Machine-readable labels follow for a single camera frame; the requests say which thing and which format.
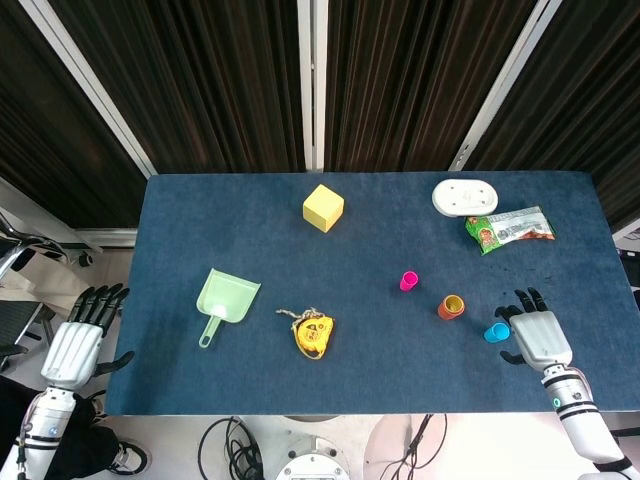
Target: tape measure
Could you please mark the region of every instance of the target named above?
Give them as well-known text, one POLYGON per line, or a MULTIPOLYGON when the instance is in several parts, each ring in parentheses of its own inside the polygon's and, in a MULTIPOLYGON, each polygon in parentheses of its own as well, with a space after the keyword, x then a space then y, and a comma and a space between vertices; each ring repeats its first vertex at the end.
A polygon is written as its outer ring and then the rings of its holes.
POLYGON ((295 318, 291 324, 291 330, 298 350, 311 360, 320 360, 329 346, 329 339, 333 331, 333 318, 313 307, 305 310, 301 315, 283 309, 276 310, 276 313, 295 318))

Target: snack bag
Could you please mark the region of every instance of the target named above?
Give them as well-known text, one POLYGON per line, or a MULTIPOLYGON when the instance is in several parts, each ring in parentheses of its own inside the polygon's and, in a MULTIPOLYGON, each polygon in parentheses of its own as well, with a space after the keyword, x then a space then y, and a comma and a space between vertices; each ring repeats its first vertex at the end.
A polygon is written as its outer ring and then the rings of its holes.
POLYGON ((514 240, 555 240, 551 224, 539 206, 486 217, 467 217, 465 227, 486 254, 514 240))

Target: yellow cube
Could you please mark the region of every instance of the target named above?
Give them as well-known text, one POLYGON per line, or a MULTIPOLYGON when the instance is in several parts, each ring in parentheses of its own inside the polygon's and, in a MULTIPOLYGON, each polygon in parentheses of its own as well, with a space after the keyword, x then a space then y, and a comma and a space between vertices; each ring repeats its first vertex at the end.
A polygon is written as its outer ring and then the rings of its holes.
POLYGON ((338 221, 343 209, 344 198, 324 185, 318 185, 302 204, 302 217, 327 233, 338 221))

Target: green dustpan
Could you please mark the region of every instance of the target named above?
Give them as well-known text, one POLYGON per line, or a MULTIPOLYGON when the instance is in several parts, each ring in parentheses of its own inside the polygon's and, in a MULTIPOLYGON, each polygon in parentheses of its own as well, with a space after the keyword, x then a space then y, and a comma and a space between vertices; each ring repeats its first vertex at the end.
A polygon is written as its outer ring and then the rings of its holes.
POLYGON ((200 337, 202 348, 209 346, 221 320, 238 323, 244 318, 259 288, 259 283, 211 269, 196 303, 201 313, 211 317, 200 337))

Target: black curtain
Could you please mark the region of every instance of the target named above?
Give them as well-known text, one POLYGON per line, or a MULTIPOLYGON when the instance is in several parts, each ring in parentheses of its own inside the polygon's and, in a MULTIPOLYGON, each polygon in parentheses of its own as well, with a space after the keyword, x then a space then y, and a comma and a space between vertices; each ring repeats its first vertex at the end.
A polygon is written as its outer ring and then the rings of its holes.
POLYGON ((640 3, 563 2, 465 168, 586 171, 612 228, 639 217, 640 3))
POLYGON ((304 171, 294 0, 53 0, 160 173, 304 171))
POLYGON ((446 170, 534 4, 330 2, 325 169, 446 170))
POLYGON ((18 2, 0 45, 0 176, 71 227, 137 225, 144 177, 18 2))

